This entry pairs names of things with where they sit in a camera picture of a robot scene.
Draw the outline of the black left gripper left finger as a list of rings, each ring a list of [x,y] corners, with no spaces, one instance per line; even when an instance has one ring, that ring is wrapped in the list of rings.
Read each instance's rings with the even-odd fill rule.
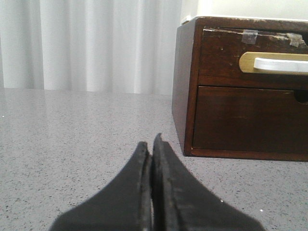
[[[57,218],[52,231],[150,231],[151,163],[146,142],[100,192]]]

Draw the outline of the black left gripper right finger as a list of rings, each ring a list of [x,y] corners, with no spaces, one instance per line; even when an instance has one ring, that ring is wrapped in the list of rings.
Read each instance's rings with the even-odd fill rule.
[[[254,218],[222,202],[183,165],[157,134],[153,146],[152,199],[156,231],[262,231]]]

